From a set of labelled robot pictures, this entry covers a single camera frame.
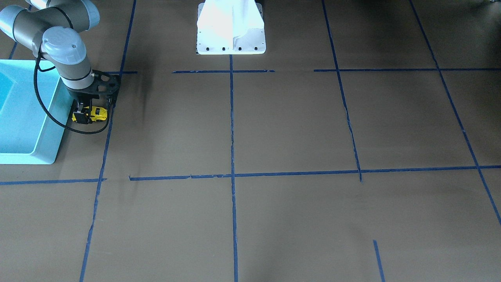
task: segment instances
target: yellow toy car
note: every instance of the yellow toy car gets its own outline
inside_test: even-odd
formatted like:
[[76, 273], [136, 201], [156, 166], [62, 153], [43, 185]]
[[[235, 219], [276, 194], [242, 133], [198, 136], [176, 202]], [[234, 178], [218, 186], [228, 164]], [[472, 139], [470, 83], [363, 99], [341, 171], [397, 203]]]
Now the yellow toy car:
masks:
[[[92, 122], [103, 122], [108, 118], [108, 111], [103, 107], [92, 106], [92, 111], [90, 112], [90, 117]], [[75, 115], [73, 115], [72, 121], [77, 122]]]

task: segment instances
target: light blue plastic container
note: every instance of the light blue plastic container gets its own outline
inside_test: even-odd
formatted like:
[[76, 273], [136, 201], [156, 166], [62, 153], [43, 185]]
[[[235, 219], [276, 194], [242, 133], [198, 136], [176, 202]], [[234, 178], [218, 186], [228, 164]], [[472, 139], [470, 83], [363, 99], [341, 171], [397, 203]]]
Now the light blue plastic container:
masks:
[[[40, 67], [53, 65], [42, 61]], [[33, 88], [35, 61], [0, 60], [0, 164], [46, 165], [56, 160], [64, 128], [47, 117]], [[66, 124], [73, 102], [56, 70], [38, 73], [40, 97]]]

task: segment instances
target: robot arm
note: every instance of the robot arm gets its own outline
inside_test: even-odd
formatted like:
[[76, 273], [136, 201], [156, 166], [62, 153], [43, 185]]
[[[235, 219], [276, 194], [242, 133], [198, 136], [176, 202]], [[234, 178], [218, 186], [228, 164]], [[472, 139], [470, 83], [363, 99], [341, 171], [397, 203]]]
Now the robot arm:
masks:
[[73, 120], [92, 123], [92, 100], [105, 96], [116, 102], [119, 76], [93, 70], [80, 35], [99, 23], [99, 12], [90, 0], [26, 0], [40, 9], [30, 12], [11, 5], [0, 12], [0, 29], [33, 55], [52, 62], [77, 108]]

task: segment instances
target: blue grid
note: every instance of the blue grid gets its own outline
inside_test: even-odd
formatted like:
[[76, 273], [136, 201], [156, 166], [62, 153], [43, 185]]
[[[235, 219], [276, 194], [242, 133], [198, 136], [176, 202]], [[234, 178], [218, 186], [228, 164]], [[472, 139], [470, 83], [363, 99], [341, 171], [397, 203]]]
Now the blue grid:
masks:
[[[132, 30], [132, 25], [133, 25], [133, 20], [134, 20], [134, 13], [136, 9], [136, 2], [137, 0], [133, 0], [133, 7], [132, 7], [132, 12], [130, 16], [130, 21], [129, 21], [129, 28], [128, 28], [128, 33], [127, 33], [127, 38], [124, 46], [124, 51], [123, 51], [123, 56], [122, 56], [122, 62], [120, 66], [120, 71], [111, 71], [107, 72], [109, 74], [119, 74], [120, 77], [122, 77], [123, 74], [137, 74], [137, 71], [124, 71], [124, 66], [125, 66], [125, 61], [126, 61], [126, 56], [127, 56], [127, 49], [128, 49], [128, 44], [130, 40], [130, 35], [131, 35], [131, 30]], [[454, 105], [454, 102], [452, 100], [452, 97], [449, 93], [447, 84], [445, 82], [445, 79], [443, 78], [443, 71], [501, 71], [501, 68], [440, 68], [438, 65], [438, 62], [436, 60], [436, 57], [434, 55], [434, 52], [432, 50], [431, 44], [426, 36], [425, 30], [421, 24], [421, 21], [419, 19], [418, 13], [414, 7], [414, 4], [412, 0], [409, 0], [409, 4], [412, 7], [412, 10], [414, 12], [414, 15], [416, 16], [416, 20], [419, 24], [419, 27], [422, 31], [423, 37], [427, 43], [427, 46], [429, 48], [430, 54], [435, 62], [436, 68], [389, 68], [389, 69], [341, 69], [339, 68], [338, 61], [337, 61], [337, 56], [335, 52], [335, 46], [334, 46], [334, 40], [332, 37], [332, 33], [330, 30], [330, 24], [329, 24], [329, 19], [327, 16], [327, 10], [325, 6], [325, 1], [322, 0], [322, 6], [324, 10], [324, 17], [327, 25], [327, 31], [331, 43], [331, 48], [332, 48], [332, 54], [333, 54], [333, 59], [334, 59], [334, 64], [335, 64], [335, 69], [315, 69], [314, 72], [336, 72], [337, 73], [337, 79], [339, 83], [339, 87], [341, 90], [341, 95], [343, 99], [343, 104], [344, 108], [346, 111], [346, 118], [347, 118], [347, 125], [350, 130], [351, 138], [352, 138], [352, 143], [353, 143], [353, 151], [354, 151], [354, 157], [355, 157], [355, 162], [357, 164], [357, 170], [340, 170], [340, 171], [305, 171], [305, 172], [277, 172], [277, 173], [247, 173], [247, 174], [237, 174], [235, 172], [235, 167], [234, 167], [234, 104], [233, 104], [233, 95], [234, 95], [234, 88], [233, 88], [233, 74], [234, 73], [273, 73], [275, 72], [274, 70], [233, 70], [233, 57], [232, 55], [229, 56], [229, 70], [181, 70], [181, 71], [174, 71], [174, 74], [197, 74], [197, 73], [228, 73], [230, 74], [230, 119], [231, 119], [231, 173], [230, 174], [217, 174], [217, 175], [181, 175], [181, 176], [157, 176], [157, 177], [131, 177], [129, 176], [130, 181], [159, 181], [159, 180], [180, 180], [180, 179], [205, 179], [205, 178], [231, 178], [231, 193], [232, 193], [232, 214], [233, 214], [233, 255], [234, 255], [234, 281], [238, 282], [238, 251], [237, 251], [237, 226], [236, 226], [236, 189], [235, 189], [235, 179], [236, 178], [241, 178], [241, 177], [273, 177], [273, 176], [297, 176], [297, 175], [334, 175], [334, 174], [358, 174], [359, 179], [362, 182], [362, 174], [364, 173], [391, 173], [391, 172], [422, 172], [422, 171], [455, 171], [455, 170], [477, 170], [480, 176], [480, 179], [482, 181], [482, 184], [484, 185], [484, 188], [486, 190], [486, 193], [488, 195], [489, 201], [492, 205], [492, 208], [494, 210], [494, 213], [496, 214], [496, 217], [498, 219], [499, 224], [501, 225], [501, 217], [499, 215], [497, 206], [492, 198], [492, 195], [490, 193], [490, 190], [487, 186], [487, 183], [484, 179], [484, 176], [482, 174], [482, 170], [485, 169], [501, 169], [501, 165], [496, 165], [496, 166], [481, 166], [479, 165], [476, 156], [473, 152], [473, 149], [471, 147], [471, 144], [469, 142], [468, 136], [466, 134], [466, 131], [462, 125], [460, 116], [456, 110], [456, 107]], [[14, 44], [13, 49], [11, 51], [11, 54], [9, 56], [9, 59], [12, 59], [17, 47], [17, 43]], [[474, 160], [475, 166], [459, 166], [459, 167], [434, 167], [434, 168], [394, 168], [394, 169], [376, 169], [376, 170], [364, 170], [361, 169], [359, 159], [358, 159], [358, 154], [357, 154], [357, 149], [356, 149], [356, 144], [355, 144], [355, 137], [353, 135], [353, 131], [351, 128], [351, 121], [349, 117], [349, 112], [348, 112], [348, 105], [346, 103], [345, 95], [344, 95], [344, 89], [342, 85], [342, 78], [341, 78], [341, 72], [374, 72], [374, 71], [432, 71], [435, 72], [437, 71], [440, 75], [442, 84], [444, 86], [444, 89], [447, 93], [448, 99], [450, 101], [451, 107], [453, 108], [453, 111], [455, 113], [456, 119], [458, 121], [458, 124], [462, 130], [465, 142], [468, 145], [469, 151], [471, 153], [471, 156]], [[108, 128], [108, 133], [107, 133], [107, 138], [106, 138], [106, 143], [105, 143], [105, 149], [103, 153], [103, 162], [99, 174], [99, 178], [97, 179], [67, 179], [67, 180], [40, 180], [40, 181], [9, 181], [9, 182], [0, 182], [1, 185], [26, 185], [26, 184], [57, 184], [57, 183], [97, 183], [97, 189], [96, 189], [96, 196], [95, 196], [95, 201], [94, 201], [94, 209], [93, 209], [93, 219], [92, 219], [92, 224], [89, 229], [89, 234], [88, 234], [88, 239], [87, 239], [87, 244], [86, 244], [86, 250], [84, 253], [84, 260], [82, 263], [82, 270], [81, 270], [81, 275], [80, 275], [80, 282], [84, 281], [84, 276], [85, 276], [85, 269], [87, 265], [87, 259], [89, 255], [89, 250], [90, 250], [90, 245], [91, 245], [91, 240], [92, 240], [92, 233], [93, 233], [93, 228], [94, 228], [94, 223], [96, 219], [96, 213], [97, 213], [97, 207], [98, 207], [98, 197], [100, 194], [101, 190], [101, 184], [103, 181], [106, 181], [106, 178], [103, 177], [104, 175], [104, 170], [106, 166], [106, 158], [107, 158], [107, 153], [108, 153], [108, 148], [109, 148], [109, 142], [110, 142], [110, 137], [111, 137], [111, 131], [113, 127], [113, 116], [110, 117], [110, 124]], [[384, 277], [384, 271], [383, 271], [383, 266], [381, 262], [381, 257], [380, 257], [380, 252], [379, 252], [379, 247], [378, 243], [376, 240], [373, 240], [374, 244], [374, 250], [376, 254], [376, 259], [378, 263], [378, 268], [381, 276], [381, 281], [385, 282], [385, 277]]]

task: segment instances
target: white mounting plate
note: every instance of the white mounting plate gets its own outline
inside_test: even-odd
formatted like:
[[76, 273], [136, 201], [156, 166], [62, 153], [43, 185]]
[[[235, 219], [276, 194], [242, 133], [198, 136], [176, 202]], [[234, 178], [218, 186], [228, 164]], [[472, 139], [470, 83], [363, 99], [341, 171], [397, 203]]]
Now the white mounting plate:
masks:
[[[256, 3], [256, 6], [258, 6], [261, 18], [263, 18], [263, 6], [259, 3]], [[203, 3], [198, 5], [198, 17], [200, 17], [202, 8]], [[234, 39], [233, 46], [213, 46], [211, 41], [210, 34], [198, 31], [196, 36], [197, 52], [201, 55], [255, 55], [263, 54], [266, 51], [264, 29], [248, 30], [241, 38]]]

